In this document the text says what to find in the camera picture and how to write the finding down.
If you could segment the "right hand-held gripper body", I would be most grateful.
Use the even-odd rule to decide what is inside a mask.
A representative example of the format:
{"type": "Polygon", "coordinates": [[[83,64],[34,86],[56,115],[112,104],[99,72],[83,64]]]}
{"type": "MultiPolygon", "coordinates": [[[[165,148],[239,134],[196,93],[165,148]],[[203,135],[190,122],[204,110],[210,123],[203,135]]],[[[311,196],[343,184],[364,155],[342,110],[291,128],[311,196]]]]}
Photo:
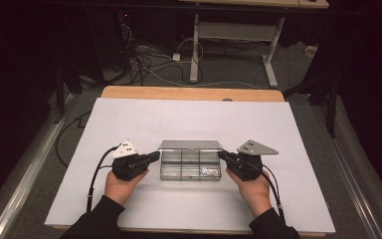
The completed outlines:
{"type": "Polygon", "coordinates": [[[263,155],[277,155],[279,152],[271,147],[249,139],[238,147],[237,152],[230,153],[228,168],[241,180],[257,179],[264,169],[263,155]]]}

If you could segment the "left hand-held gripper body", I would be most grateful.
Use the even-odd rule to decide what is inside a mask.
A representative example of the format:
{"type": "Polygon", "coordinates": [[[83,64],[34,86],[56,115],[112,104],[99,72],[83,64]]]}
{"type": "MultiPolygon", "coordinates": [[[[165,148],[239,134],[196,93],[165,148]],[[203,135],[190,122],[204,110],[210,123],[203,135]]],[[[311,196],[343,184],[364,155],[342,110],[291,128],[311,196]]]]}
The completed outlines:
{"type": "Polygon", "coordinates": [[[148,156],[139,154],[129,139],[122,142],[109,158],[112,160],[112,172],[118,179],[124,181],[132,180],[149,165],[148,156]]]}

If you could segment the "small blue beaded trinket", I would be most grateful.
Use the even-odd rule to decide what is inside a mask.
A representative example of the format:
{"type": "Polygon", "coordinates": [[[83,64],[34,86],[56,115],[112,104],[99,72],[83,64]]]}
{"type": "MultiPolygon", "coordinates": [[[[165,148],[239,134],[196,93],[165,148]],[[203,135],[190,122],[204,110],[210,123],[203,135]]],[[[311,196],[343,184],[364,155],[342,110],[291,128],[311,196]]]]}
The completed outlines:
{"type": "Polygon", "coordinates": [[[203,177],[220,177],[221,171],[218,168],[201,167],[200,175],[203,177]]]}

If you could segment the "clear plastic compartment box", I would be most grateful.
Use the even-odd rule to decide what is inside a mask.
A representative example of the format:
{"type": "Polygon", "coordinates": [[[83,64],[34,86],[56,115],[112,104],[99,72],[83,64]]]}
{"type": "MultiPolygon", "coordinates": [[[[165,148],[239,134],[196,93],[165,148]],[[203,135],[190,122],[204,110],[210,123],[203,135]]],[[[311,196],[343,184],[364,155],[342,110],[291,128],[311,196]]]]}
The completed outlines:
{"type": "Polygon", "coordinates": [[[218,151],[223,148],[217,140],[163,140],[160,151],[162,181],[219,181],[222,177],[203,177],[201,167],[221,171],[218,151]]]}

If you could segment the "person's left hand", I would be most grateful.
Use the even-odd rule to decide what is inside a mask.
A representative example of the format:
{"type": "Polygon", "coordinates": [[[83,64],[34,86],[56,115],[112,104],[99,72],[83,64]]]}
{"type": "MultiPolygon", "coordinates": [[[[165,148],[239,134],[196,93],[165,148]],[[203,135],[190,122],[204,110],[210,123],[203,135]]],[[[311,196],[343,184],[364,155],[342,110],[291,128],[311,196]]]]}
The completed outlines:
{"type": "Polygon", "coordinates": [[[104,187],[104,195],[117,204],[123,206],[131,197],[135,186],[146,176],[149,170],[146,170],[130,181],[118,179],[115,174],[110,171],[107,174],[104,187]]]}

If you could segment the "black metal stand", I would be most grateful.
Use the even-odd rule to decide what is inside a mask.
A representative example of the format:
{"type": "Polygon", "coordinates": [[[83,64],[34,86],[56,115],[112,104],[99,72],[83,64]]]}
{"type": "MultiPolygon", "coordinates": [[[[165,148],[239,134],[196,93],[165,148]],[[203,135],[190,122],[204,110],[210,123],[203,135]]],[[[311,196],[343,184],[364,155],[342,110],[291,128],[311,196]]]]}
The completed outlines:
{"type": "Polygon", "coordinates": [[[79,95],[83,91],[79,72],[73,64],[59,64],[55,70],[55,94],[57,114],[54,123],[59,123],[65,113],[64,89],[68,88],[71,94],[79,95]]]}
{"type": "Polygon", "coordinates": [[[338,80],[339,71],[336,68],[329,68],[283,92],[285,98],[294,94],[309,94],[308,100],[312,105],[319,106],[326,103],[325,126],[331,137],[335,137],[338,80]]]}

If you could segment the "tan desk top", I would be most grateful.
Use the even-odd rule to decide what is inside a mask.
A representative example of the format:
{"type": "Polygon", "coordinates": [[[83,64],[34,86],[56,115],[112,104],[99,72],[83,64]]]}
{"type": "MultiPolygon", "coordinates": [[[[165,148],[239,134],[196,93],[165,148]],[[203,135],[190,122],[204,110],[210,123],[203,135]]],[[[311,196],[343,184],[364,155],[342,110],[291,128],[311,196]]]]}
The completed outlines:
{"type": "Polygon", "coordinates": [[[284,8],[327,9],[327,0],[180,0],[193,3],[236,4],[284,8]]]}

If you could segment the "metal floor rail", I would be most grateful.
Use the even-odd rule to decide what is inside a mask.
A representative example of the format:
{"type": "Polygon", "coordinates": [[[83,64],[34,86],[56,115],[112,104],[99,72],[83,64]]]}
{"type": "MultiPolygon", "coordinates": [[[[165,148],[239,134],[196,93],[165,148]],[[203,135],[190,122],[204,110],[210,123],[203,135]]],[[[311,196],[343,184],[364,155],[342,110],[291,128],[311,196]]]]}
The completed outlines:
{"type": "Polygon", "coordinates": [[[325,119],[323,118],[322,110],[320,107],[312,108],[316,121],[319,123],[319,127],[325,134],[329,145],[332,148],[335,156],[336,167],[341,174],[342,181],[348,191],[348,194],[352,200],[358,217],[360,218],[369,239],[382,239],[382,230],[377,223],[376,217],[373,214],[370,203],[366,196],[361,191],[359,183],[356,181],[353,172],[349,168],[346,158],[339,147],[336,138],[332,137],[329,130],[325,125],[325,119]]]}
{"type": "Polygon", "coordinates": [[[53,118],[48,119],[27,149],[25,157],[29,160],[29,164],[0,213],[0,239],[5,239],[12,224],[23,208],[57,136],[67,121],[78,97],[79,96],[75,94],[68,94],[67,98],[63,100],[65,111],[59,116],[59,121],[56,122],[53,118]]]}

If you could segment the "white metal desk frame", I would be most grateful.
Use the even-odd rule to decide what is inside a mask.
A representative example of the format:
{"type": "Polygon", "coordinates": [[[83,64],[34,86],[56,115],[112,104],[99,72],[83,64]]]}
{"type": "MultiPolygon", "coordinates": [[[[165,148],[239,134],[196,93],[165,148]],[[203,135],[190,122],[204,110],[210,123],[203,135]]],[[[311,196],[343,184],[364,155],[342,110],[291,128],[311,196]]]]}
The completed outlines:
{"type": "Polygon", "coordinates": [[[255,25],[244,23],[223,23],[201,21],[200,15],[194,17],[193,30],[193,50],[190,63],[191,83],[199,80],[199,60],[198,57],[202,53],[198,53],[198,49],[202,49],[199,40],[206,39],[226,39],[226,40],[246,40],[246,41],[262,41],[270,44],[270,50],[266,55],[262,55],[263,69],[271,88],[276,89],[279,84],[273,69],[272,59],[283,29],[285,18],[278,18],[276,24],[255,25]]]}

